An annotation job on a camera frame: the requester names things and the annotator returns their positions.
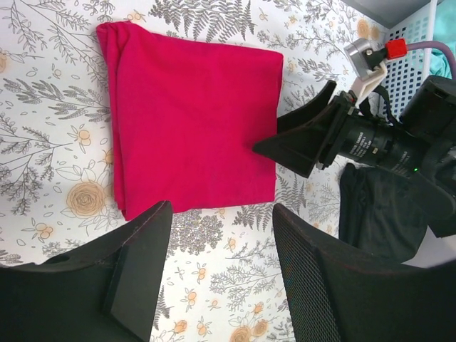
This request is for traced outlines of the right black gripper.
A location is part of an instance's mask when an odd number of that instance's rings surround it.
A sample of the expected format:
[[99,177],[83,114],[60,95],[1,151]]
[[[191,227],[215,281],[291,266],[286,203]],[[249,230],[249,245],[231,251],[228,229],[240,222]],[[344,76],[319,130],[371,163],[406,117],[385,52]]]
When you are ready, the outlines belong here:
[[277,119],[277,134],[253,152],[308,178],[341,155],[406,180],[436,237],[455,234],[455,81],[429,76],[399,120],[344,114],[341,126],[315,124],[336,89],[327,81],[305,105]]

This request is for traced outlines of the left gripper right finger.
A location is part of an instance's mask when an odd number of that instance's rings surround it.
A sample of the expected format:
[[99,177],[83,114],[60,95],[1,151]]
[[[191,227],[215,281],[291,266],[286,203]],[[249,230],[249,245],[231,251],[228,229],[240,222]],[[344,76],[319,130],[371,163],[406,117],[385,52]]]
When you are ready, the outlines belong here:
[[453,341],[455,262],[367,254],[276,204],[273,228],[297,341]]

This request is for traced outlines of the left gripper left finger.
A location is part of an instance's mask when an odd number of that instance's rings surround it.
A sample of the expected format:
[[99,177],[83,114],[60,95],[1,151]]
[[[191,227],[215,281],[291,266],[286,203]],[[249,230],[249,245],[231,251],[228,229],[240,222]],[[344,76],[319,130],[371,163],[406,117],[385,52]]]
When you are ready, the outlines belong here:
[[42,264],[1,269],[3,341],[149,341],[172,223],[159,202]]

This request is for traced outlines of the red t shirt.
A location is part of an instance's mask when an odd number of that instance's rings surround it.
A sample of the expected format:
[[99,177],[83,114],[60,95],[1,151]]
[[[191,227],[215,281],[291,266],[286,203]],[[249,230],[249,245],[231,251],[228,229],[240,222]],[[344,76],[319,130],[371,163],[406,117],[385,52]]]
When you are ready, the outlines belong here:
[[128,21],[96,34],[108,69],[113,194],[126,220],[275,198],[276,166],[252,150],[276,133],[284,57],[152,33]]

